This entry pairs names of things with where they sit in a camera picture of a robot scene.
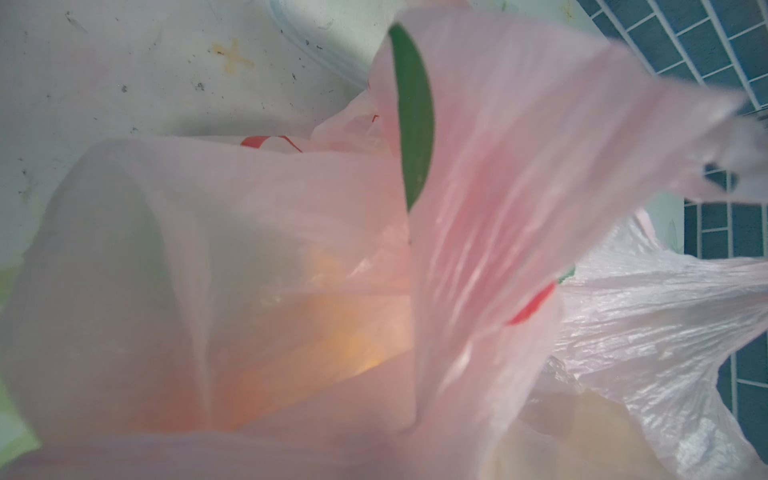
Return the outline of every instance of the white plastic bag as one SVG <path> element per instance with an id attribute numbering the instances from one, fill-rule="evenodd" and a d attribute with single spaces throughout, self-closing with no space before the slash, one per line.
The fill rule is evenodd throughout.
<path id="1" fill-rule="evenodd" d="M 652 232 L 618 224 L 579 262 L 554 355 L 626 406 L 680 478 L 768 478 L 715 386 L 728 356 L 768 329 L 768 260 L 678 255 L 642 226 Z"/>
<path id="2" fill-rule="evenodd" d="M 353 102 L 300 154 L 86 155 L 0 319 L 0 367 L 44 444 L 6 478 L 480 475 L 558 335 L 558 275 L 700 167 L 685 153 L 741 98 L 538 22 L 399 21 L 435 125 L 408 216 L 412 98 L 389 42 L 376 107 Z"/>

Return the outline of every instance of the tiled wall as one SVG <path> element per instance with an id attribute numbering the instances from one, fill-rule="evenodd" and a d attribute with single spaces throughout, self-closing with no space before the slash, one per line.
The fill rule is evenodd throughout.
<path id="1" fill-rule="evenodd" d="M 648 71 L 744 90 L 744 113 L 768 107 L 766 0 L 579 1 Z"/>
<path id="2" fill-rule="evenodd" d="M 579 0 L 608 37 L 627 45 L 652 74 L 746 92 L 741 113 L 768 107 L 766 0 Z M 737 178 L 709 167 L 729 190 Z M 685 204 L 685 253 L 699 258 L 768 255 L 768 210 L 743 204 Z M 720 367 L 717 387 L 744 435 L 768 462 L 768 338 Z"/>

